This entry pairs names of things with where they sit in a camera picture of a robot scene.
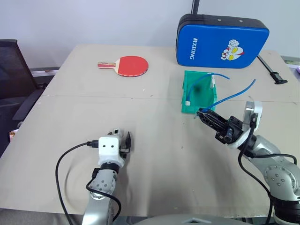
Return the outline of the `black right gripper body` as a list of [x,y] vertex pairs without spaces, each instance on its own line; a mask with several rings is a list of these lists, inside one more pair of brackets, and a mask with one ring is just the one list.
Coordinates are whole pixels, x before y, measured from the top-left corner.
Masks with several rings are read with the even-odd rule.
[[217,129],[215,138],[223,144],[231,144],[242,135],[243,122],[234,116],[229,119],[220,117],[220,128]]

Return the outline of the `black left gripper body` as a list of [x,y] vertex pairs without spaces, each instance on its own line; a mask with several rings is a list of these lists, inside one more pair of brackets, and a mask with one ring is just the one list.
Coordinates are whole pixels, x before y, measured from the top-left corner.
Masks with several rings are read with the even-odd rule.
[[129,154],[129,146],[128,146],[128,142],[127,142],[127,141],[123,141],[123,142],[121,143],[121,146],[120,146],[120,156],[121,156],[123,159],[126,159],[128,154]]

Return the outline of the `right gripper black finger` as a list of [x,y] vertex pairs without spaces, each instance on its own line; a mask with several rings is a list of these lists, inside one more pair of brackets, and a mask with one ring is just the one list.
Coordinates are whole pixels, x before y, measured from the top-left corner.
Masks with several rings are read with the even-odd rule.
[[199,108],[198,117],[208,126],[225,126],[227,124],[226,119],[210,109]]
[[214,129],[215,131],[221,132],[225,130],[225,119],[214,111],[197,111],[196,115],[204,124]]

